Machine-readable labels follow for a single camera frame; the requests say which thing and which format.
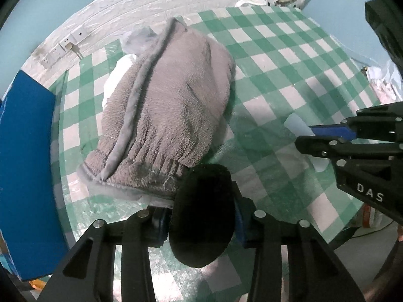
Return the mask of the white foam roll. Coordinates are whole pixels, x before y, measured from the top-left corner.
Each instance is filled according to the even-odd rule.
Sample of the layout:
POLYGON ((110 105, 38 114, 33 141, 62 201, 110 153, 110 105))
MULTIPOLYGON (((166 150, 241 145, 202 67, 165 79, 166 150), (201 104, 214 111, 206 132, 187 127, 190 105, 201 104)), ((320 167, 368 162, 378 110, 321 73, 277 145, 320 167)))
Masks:
MULTIPOLYGON (((314 136, 312 129, 298 116, 296 113, 292 113, 284 122, 284 126, 295 137, 299 136, 314 136)), ((329 161, 324 158, 317 158, 314 156, 308 156, 309 161, 312 163, 316 172, 323 172, 326 170, 329 161)))

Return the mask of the black soft sponge ball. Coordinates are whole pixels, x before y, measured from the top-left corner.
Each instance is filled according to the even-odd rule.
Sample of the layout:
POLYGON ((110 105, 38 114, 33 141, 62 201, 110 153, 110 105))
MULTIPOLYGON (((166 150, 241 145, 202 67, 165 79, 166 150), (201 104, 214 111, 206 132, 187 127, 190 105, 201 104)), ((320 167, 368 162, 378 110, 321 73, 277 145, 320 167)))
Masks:
POLYGON ((202 268, 225 252, 236 224, 231 175, 219 164, 188 171, 176 193, 169 241, 175 258, 202 268))

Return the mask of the white plastic bag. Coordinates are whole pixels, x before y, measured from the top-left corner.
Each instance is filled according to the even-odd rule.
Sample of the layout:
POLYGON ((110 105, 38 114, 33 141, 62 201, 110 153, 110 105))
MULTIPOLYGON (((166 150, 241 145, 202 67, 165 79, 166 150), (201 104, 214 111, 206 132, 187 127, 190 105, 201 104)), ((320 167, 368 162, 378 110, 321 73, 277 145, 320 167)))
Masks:
POLYGON ((383 67, 368 67, 366 76, 381 104, 402 101, 402 76, 392 60, 383 67))

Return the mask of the green white checkered tablecloth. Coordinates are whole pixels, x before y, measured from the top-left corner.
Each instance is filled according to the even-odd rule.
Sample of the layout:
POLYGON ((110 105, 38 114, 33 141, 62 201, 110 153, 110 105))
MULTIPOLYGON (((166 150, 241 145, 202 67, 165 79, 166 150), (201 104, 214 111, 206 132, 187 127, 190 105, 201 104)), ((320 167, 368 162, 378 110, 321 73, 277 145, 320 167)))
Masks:
MULTIPOLYGON (((284 125, 296 114, 308 125, 333 124, 378 100, 335 39, 295 8, 219 8, 181 16, 223 44, 236 62, 235 83, 219 137, 206 161, 227 167, 244 196, 277 219, 309 220, 331 241, 361 203, 338 190, 333 169, 318 172, 284 125)), ((69 244, 95 219, 125 219, 141 204, 94 196, 77 167, 101 133, 103 85, 123 51, 118 41, 77 61, 51 86, 53 176, 61 227, 69 244)))

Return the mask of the blue cardboard box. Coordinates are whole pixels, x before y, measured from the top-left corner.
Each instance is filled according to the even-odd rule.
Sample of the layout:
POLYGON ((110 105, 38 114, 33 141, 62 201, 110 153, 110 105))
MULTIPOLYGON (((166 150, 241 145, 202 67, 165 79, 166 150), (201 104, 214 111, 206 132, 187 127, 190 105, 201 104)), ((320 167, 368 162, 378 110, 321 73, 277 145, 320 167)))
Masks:
POLYGON ((55 95, 19 71, 1 105, 1 234, 23 281, 50 275, 68 251, 51 172, 55 95))

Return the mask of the white electric kettle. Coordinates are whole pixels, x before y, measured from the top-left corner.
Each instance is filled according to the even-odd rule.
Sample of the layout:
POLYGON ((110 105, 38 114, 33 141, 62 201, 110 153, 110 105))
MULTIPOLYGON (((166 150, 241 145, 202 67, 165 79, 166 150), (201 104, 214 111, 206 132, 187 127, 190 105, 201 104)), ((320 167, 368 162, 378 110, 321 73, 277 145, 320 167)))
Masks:
POLYGON ((236 8, 240 8, 246 5, 251 6, 268 6, 268 2, 266 0, 239 0, 235 3, 236 8))

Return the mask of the white crumpled cloth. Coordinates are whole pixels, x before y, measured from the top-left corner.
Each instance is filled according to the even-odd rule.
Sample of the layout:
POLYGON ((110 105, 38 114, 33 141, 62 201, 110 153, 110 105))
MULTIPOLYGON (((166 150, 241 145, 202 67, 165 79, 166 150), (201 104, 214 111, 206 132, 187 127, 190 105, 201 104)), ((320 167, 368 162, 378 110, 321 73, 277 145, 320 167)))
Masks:
POLYGON ((104 83, 102 101, 103 110, 106 109, 108 99, 115 91, 117 85, 122 80, 123 76, 128 72, 128 70, 135 64, 136 60, 137 56, 135 54, 127 54, 117 61, 115 68, 109 74, 108 79, 104 83))

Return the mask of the grey folded cloth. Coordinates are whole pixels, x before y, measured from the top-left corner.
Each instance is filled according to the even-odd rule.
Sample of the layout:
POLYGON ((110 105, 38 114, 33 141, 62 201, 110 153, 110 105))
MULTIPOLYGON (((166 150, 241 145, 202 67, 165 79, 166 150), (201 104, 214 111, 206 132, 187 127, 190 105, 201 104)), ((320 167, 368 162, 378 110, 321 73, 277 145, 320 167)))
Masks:
POLYGON ((139 56, 153 44, 157 37, 158 35, 150 27, 127 32, 120 38, 122 51, 139 56))

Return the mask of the white wall socket strip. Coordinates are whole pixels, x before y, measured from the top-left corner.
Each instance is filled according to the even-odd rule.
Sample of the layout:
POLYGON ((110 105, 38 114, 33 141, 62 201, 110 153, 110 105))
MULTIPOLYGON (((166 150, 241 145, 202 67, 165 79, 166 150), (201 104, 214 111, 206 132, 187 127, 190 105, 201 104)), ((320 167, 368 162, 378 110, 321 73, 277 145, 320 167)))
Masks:
POLYGON ((41 65, 45 69, 50 69, 58 60, 60 60, 69 51, 73 51, 84 39, 89 36, 84 25, 73 29, 65 38, 58 42, 41 60, 41 65))

